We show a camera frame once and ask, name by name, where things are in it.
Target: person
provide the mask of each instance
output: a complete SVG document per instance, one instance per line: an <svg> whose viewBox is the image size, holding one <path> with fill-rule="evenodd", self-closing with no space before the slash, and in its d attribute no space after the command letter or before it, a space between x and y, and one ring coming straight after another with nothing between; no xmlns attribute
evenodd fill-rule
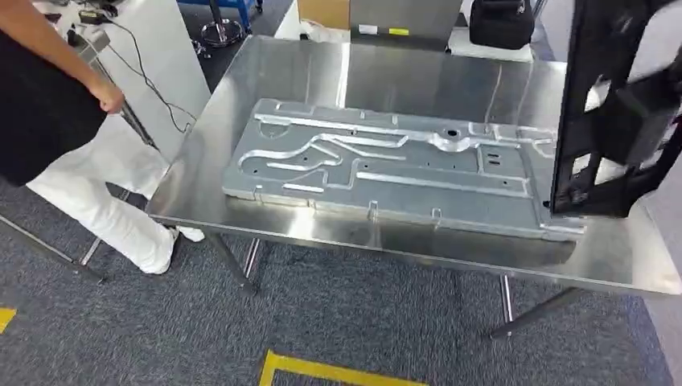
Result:
<svg viewBox="0 0 682 386"><path fill-rule="evenodd" d="M116 115L121 90L81 60L29 0L0 0L0 55L0 176L78 220L142 272L165 273L178 231L105 185L149 199L168 169ZM196 229L180 231L203 238Z"/></svg>

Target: cardboard box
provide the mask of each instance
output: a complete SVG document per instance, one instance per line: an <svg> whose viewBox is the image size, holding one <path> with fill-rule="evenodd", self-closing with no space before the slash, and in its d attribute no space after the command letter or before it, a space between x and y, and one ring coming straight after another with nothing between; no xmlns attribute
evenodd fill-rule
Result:
<svg viewBox="0 0 682 386"><path fill-rule="evenodd" d="M298 0L298 17L328 28L349 30L350 0Z"/></svg>

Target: yellow line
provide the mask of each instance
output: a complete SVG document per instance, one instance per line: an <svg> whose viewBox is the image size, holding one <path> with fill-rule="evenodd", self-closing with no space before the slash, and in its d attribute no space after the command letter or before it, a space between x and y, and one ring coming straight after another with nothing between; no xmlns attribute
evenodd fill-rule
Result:
<svg viewBox="0 0 682 386"><path fill-rule="evenodd" d="M292 372L303 376L313 376L324 380L335 380L358 386L428 386L409 380L399 380L390 376L379 376L369 372L359 372L349 368L339 368L324 363L310 362L308 360L290 358L278 355L268 350L261 373L259 386L271 386L275 370Z"/></svg>
<svg viewBox="0 0 682 386"><path fill-rule="evenodd" d="M17 314L17 310L11 308L0 308L0 334L5 331L5 328L10 324L10 320Z"/></svg>

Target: cable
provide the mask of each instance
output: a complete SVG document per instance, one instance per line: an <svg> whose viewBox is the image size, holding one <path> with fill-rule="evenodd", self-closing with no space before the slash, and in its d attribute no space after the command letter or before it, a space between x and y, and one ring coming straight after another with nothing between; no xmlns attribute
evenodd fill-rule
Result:
<svg viewBox="0 0 682 386"><path fill-rule="evenodd" d="M132 72L138 74L139 76L141 76L141 77L143 77L143 78L145 77L144 75L142 75L141 72L139 72L139 71L136 70L133 66L131 66L130 63L128 63L128 61L125 60L125 59L123 58L123 56L121 56L121 54L119 54L118 51L116 51L116 50L111 46L111 44L108 45L107 48L110 49L110 50L114 53L114 55L118 56L118 59L120 59L121 62L123 62L123 64L125 64L125 66L126 66L127 68L130 69L130 71L132 71ZM150 84L148 84L147 86L149 86L149 88L151 88L151 90L154 91L154 93L157 94L157 96L158 96L158 94L159 94L160 92L159 92L158 88L156 88L156 84L154 84L154 82L153 82L151 79L147 79L147 80L148 80L149 83L150 83ZM189 115L194 121L196 121L196 117L195 117L194 115L192 115L192 113L190 113L190 112L188 112L187 110L183 109L182 107L180 107L180 106L178 106L178 105L174 105L174 104L172 104L172 103L170 103L170 102L167 102L167 104L169 104L170 106L175 107L176 109L178 109L178 110L182 111L183 113Z"/></svg>
<svg viewBox="0 0 682 386"><path fill-rule="evenodd" d="M177 108L177 109L183 111L185 114L189 115L194 121L196 121L196 117L195 117L194 115L190 114L190 113L189 113L188 111L186 111L185 109L183 109L183 108L181 108L181 107L179 107L179 106L177 106L177 105L173 105L173 104L171 104L171 103L166 102L166 100L163 98L163 96L161 95L161 93L158 91L158 89L156 88L156 86L154 85L154 83L152 83L152 81L150 80L150 78L147 76L147 74L146 74L146 72L145 72L145 68L144 68L144 66L142 65L142 54L140 53L140 46L138 46L138 40L135 38L135 34L133 34L133 32L132 32L131 30L129 30L128 28L123 27L121 24L118 24L118 23L114 22L114 21L111 20L111 19L108 19L107 23L113 24L114 26L116 26L116 27L118 27L118 28L121 28L123 31L127 32L128 35L130 35L131 38L133 38L133 44L135 45L135 52L136 52L137 55L138 55L138 62L140 63L140 72L138 72L135 68L133 68L133 66L131 66L126 60L124 60L123 57L122 57L118 52L116 52L116 50L114 50L113 47L111 47L111 45L109 45L109 48L116 54L116 56L118 56L118 58L119 58L120 60L123 61L123 63L125 63L125 65L126 65L128 68L130 68L131 70L133 70L133 72L135 72L136 74L138 74L139 76L141 76L142 78L144 78L145 84L147 85L147 87L149 87L149 88L154 92L154 94L156 95L156 97L157 97L157 98L166 106L166 108L168 109L168 113L170 114L170 120L173 121L173 126L175 126L175 128L176 128L180 133L186 133L187 130L186 130L186 129L180 129L180 127L178 126L178 123L175 121L175 115L173 114L173 109L172 109L172 108L175 107L175 108Z"/></svg>

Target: table top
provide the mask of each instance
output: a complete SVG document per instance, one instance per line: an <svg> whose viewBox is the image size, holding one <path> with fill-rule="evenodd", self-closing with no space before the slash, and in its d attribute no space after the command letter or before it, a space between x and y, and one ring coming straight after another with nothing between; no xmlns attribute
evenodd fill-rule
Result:
<svg viewBox="0 0 682 386"><path fill-rule="evenodd" d="M483 269L631 294L682 294L646 208L593 219L557 243L463 232L234 199L224 168L261 98L490 124L556 128L565 64L532 64L349 43L249 37L188 134L147 211L166 224L314 247L387 252L427 265Z"/></svg>

